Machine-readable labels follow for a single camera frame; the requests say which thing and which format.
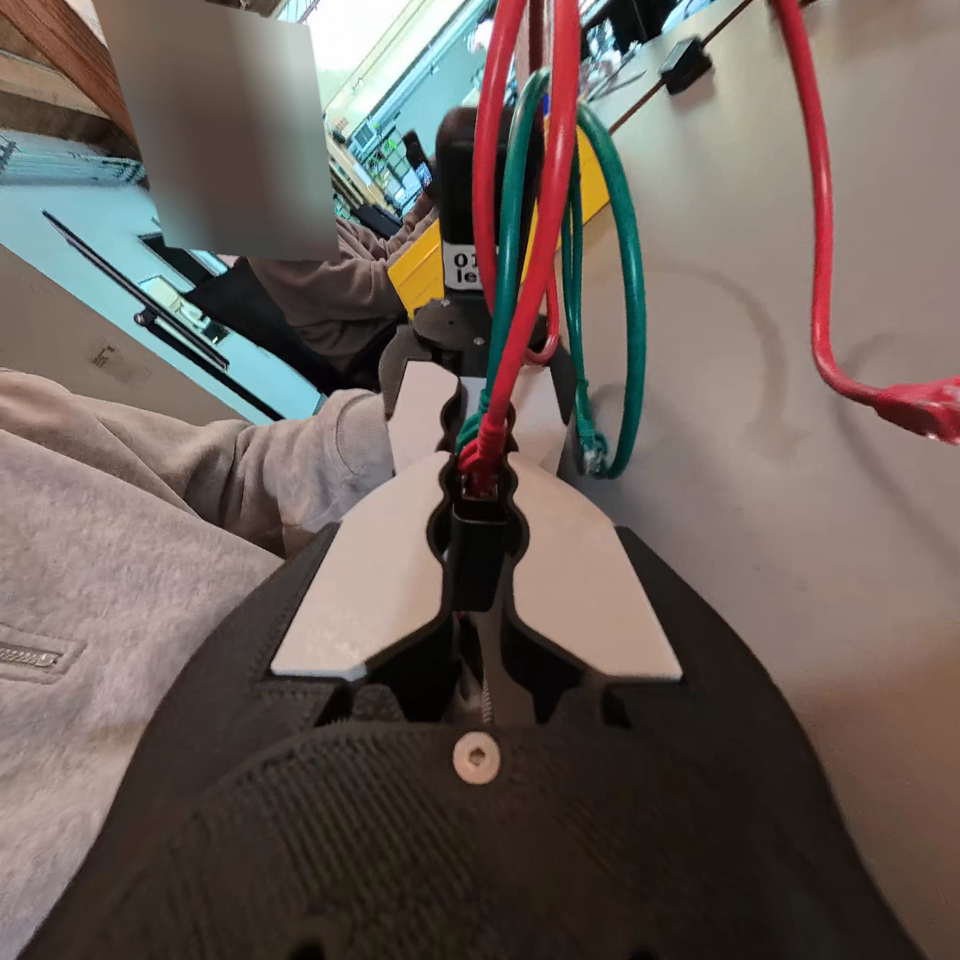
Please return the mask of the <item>black office chair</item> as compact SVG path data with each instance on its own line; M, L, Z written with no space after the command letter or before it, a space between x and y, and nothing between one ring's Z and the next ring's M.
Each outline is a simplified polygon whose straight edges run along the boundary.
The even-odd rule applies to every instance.
M267 294L246 258L240 258L226 272L199 282L184 298L213 322L275 356L322 394L368 388L362 381L346 376L304 342Z

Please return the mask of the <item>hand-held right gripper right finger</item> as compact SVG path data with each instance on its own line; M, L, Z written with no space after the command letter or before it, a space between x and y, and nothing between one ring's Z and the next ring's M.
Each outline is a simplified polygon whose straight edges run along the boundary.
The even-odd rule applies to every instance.
M526 534L512 573L519 624L606 678L678 682L682 667L615 524L520 454L508 464Z

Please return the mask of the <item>small black charger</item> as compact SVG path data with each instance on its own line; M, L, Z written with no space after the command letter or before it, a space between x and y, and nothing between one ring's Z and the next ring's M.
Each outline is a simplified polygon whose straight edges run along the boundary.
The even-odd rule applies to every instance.
M675 44L658 71L658 77L670 96L689 90L709 74L713 59L699 35L692 35Z

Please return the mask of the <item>yellow plastic bin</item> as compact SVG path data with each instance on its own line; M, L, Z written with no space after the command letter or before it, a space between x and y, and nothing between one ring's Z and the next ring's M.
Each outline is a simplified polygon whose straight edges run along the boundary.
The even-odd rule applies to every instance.
M590 222L610 203L606 180L586 132L578 128L581 171L582 221ZM389 268L389 277L409 318L433 299L445 294L442 234L439 221L433 222Z

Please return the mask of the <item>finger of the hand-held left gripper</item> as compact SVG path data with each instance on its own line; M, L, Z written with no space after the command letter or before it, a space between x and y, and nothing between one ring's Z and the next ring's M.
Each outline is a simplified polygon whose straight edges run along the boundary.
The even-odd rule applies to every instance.
M569 426L551 371L520 371L511 403L514 421L510 436L516 450L510 451L510 467L517 463L537 467L557 479Z
M462 405L462 382L432 361L408 360L389 415L395 475L435 453L450 453Z

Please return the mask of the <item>person's left forearm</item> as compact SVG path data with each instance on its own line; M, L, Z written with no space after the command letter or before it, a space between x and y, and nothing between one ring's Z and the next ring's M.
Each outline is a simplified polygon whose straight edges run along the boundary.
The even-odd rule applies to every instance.
M383 397L341 390L308 418L192 427L162 475L201 519L290 557L393 478Z

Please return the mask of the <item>black network adapter box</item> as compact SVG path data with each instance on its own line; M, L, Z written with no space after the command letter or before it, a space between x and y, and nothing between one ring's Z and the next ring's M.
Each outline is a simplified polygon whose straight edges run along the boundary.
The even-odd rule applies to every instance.
M481 614L494 606L517 525L505 495L475 495L456 482L447 548L455 613Z

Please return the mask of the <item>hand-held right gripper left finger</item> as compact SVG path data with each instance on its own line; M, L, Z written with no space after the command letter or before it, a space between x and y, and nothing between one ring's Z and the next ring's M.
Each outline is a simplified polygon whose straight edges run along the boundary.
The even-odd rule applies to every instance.
M435 452L379 486L342 519L270 672L358 681L442 610L443 567L427 527L444 501Z

